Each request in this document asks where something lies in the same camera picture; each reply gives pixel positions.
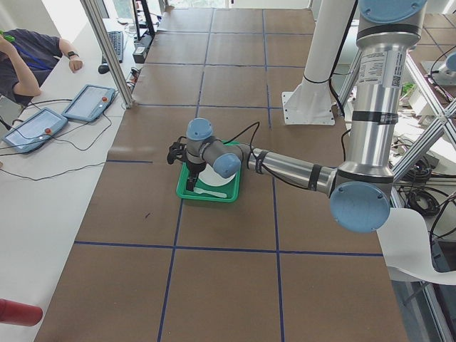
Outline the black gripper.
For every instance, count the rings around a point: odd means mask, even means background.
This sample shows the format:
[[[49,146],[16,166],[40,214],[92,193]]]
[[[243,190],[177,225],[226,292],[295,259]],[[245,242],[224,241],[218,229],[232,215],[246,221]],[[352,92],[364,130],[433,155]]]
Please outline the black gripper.
[[[186,190],[192,192],[197,186],[198,175],[206,168],[206,162],[194,163],[187,161],[187,169],[189,170],[189,177],[186,182]]]

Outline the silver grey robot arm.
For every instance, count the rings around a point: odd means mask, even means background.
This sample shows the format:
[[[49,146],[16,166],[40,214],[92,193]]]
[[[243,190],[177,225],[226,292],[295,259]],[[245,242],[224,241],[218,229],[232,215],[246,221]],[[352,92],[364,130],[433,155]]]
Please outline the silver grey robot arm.
[[[361,55],[355,70],[356,101],[351,115],[349,146],[338,167],[297,160],[239,143],[226,145],[213,134],[210,121],[195,118],[187,126],[183,159],[192,189],[206,166],[221,177],[242,167],[268,173],[303,190],[326,194],[331,214],[345,229],[372,232],[390,214],[393,173],[388,160],[402,74],[408,51],[420,40],[424,1],[323,1],[302,81],[282,95],[288,125],[330,125],[329,81],[351,22],[358,17],[356,44]]]

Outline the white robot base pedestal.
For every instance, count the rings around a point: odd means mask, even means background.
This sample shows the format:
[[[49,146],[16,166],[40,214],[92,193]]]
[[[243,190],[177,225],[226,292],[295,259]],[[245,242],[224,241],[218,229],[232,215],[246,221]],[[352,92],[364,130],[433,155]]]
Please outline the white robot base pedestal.
[[[335,124],[329,81],[357,6],[351,0],[321,2],[302,81],[281,94],[287,125]]]

